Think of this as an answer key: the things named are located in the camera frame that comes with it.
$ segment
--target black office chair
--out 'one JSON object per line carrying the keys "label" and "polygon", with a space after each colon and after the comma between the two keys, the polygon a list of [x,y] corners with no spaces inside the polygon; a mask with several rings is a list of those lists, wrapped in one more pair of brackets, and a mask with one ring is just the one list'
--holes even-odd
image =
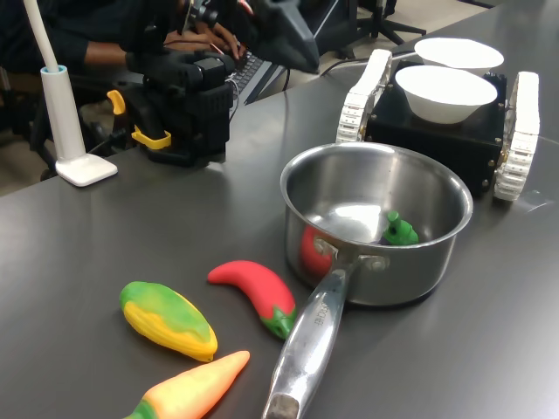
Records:
{"label": "black office chair", "polygon": [[387,0],[386,8],[383,7],[383,0],[359,0],[359,5],[364,9],[372,12],[370,18],[357,19],[357,27],[359,28],[360,38],[370,35],[377,38],[381,33],[396,45],[401,45],[404,40],[396,34],[396,32],[418,33],[423,36],[427,31],[407,24],[399,24],[386,20],[386,17],[393,14],[396,8],[397,0]]}

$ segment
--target metal rivet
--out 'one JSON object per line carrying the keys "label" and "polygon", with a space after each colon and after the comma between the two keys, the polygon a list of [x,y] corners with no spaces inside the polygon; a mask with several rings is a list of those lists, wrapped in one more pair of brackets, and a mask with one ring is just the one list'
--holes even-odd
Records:
{"label": "metal rivet", "polygon": [[389,266],[389,261],[382,256],[372,256],[368,258],[367,267],[374,272],[382,272]]}

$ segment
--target white desk lamp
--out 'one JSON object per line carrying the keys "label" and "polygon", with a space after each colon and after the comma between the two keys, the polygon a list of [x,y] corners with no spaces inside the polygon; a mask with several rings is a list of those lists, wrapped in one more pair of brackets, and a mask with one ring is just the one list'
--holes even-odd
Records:
{"label": "white desk lamp", "polygon": [[37,0],[24,0],[24,4],[45,61],[45,67],[41,69],[41,79],[56,148],[57,173],[69,183],[80,187],[115,175],[118,169],[113,163],[86,153],[68,70],[56,61]]}

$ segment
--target floor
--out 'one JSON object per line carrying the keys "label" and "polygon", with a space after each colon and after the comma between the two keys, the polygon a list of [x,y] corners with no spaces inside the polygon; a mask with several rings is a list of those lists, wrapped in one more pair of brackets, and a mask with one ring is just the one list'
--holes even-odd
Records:
{"label": "floor", "polygon": [[[457,0],[398,0],[396,14],[391,16],[390,20],[417,26],[431,32],[484,10]],[[415,37],[412,34],[400,33],[400,35],[405,40]],[[394,45],[388,39],[380,37],[375,41],[364,39],[353,46],[355,55],[358,58],[364,58],[368,57],[376,48],[389,49]],[[326,69],[335,61],[334,54],[324,55],[321,59],[321,70]],[[313,77],[315,76],[292,72],[289,88],[308,82]],[[266,94],[278,92],[283,85],[284,80],[280,78],[274,86],[268,89]],[[0,133],[0,196],[38,182],[45,169],[46,165],[29,150],[29,145],[25,141],[8,132]]]}

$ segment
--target toy carrot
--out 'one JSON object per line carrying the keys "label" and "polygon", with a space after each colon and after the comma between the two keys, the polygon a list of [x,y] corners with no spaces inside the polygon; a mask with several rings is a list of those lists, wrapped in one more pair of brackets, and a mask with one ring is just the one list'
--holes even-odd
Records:
{"label": "toy carrot", "polygon": [[221,399],[251,355],[240,351],[152,387],[125,419],[201,419]]}

